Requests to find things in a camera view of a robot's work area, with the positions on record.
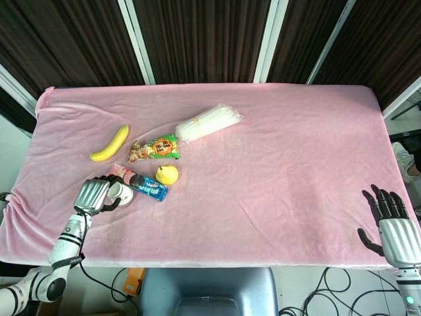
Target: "snack bag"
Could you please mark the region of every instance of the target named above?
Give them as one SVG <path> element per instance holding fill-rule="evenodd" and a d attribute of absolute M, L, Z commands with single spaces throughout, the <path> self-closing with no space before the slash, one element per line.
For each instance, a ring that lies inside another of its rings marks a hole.
<path fill-rule="evenodd" d="M 119 176 L 123 179 L 123 182 L 129 185 L 131 188 L 139 191 L 147 196 L 150 196 L 158 201 L 162 201 L 168 192 L 168 187 L 161 184 L 147 176 L 142 176 L 131 171 L 129 168 L 116 165 L 112 166 L 110 173 L 115 176 Z"/>
<path fill-rule="evenodd" d="M 130 146 L 129 163 L 142 159 L 157 158 L 180 158 L 177 147 L 177 136 L 167 134 L 154 138 L 145 145 L 141 145 L 138 140 Z"/>

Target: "plastic wrapped noodles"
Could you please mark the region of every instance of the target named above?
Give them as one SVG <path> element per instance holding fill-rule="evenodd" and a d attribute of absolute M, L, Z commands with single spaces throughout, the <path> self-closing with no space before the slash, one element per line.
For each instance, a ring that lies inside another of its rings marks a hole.
<path fill-rule="evenodd" d="M 239 122 L 243 117 L 223 103 L 193 117 L 176 127 L 176 134 L 185 142 L 198 140 Z"/>

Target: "yellow banana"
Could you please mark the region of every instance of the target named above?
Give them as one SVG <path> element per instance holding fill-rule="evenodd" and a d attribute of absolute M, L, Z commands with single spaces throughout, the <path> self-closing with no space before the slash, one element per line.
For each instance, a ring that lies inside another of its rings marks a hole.
<path fill-rule="evenodd" d="M 121 126 L 112 141 L 108 144 L 108 146 L 100 151 L 96 151 L 95 153 L 91 153 L 89 157 L 93 161 L 104 161 L 110 159 L 115 153 L 121 148 L 124 141 L 129 134 L 129 126 L 124 125 Z"/>

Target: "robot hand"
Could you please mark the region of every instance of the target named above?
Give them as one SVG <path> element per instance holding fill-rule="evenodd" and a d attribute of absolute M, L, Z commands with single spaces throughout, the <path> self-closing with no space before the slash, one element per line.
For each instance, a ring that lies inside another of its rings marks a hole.
<path fill-rule="evenodd" d="M 363 190 L 379 230 L 382 245 L 368 239 L 358 228 L 361 242 L 378 255 L 385 257 L 393 267 L 399 268 L 396 282 L 408 315 L 421 315 L 421 238 L 413 220 L 409 219 L 405 204 L 395 192 L 386 192 L 371 185 L 376 198 Z"/>
<path fill-rule="evenodd" d="M 111 205 L 104 205 L 105 198 L 111 191 L 112 199 L 115 200 Z M 69 218 L 48 258 L 53 272 L 48 274 L 40 269 L 32 269 L 19 283 L 1 289 L 0 316 L 20 313 L 28 300 L 53 302 L 61 297 L 70 267 L 84 258 L 81 246 L 91 226 L 91 217 L 102 211 L 112 211 L 123 199 L 124 203 L 128 203 L 132 197 L 133 191 L 118 176 L 86 180 L 74 202 L 77 214 Z"/>

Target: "brown curtain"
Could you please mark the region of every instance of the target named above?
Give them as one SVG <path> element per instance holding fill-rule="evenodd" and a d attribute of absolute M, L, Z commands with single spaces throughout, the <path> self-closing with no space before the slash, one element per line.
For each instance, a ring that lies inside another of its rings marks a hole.
<path fill-rule="evenodd" d="M 20 106 L 5 90 L 0 89 L 0 115 L 17 127 L 32 133 L 36 120 L 27 110 Z"/>
<path fill-rule="evenodd" d="M 37 98 L 49 86 L 143 84 L 117 0 L 1 1 L 0 63 Z"/>
<path fill-rule="evenodd" d="M 315 84 L 362 84 L 387 107 L 421 75 L 421 2 L 359 0 Z"/>
<path fill-rule="evenodd" d="M 347 0 L 289 0 L 267 82 L 305 84 Z"/>
<path fill-rule="evenodd" d="M 155 80 L 252 82 L 269 0 L 134 0 Z"/>

